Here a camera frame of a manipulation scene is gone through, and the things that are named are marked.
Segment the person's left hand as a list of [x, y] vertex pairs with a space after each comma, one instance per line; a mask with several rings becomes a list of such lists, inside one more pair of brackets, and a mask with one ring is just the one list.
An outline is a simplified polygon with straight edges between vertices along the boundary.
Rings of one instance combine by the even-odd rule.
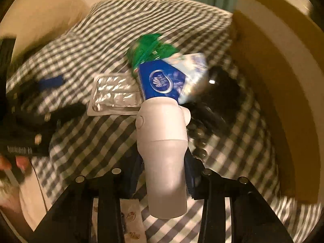
[[2, 171], [12, 169], [13, 165], [16, 165], [22, 171], [25, 171], [29, 168], [30, 161], [28, 157], [24, 156], [16, 156], [15, 159], [12, 157], [8, 159], [4, 155], [0, 155], [0, 169]]

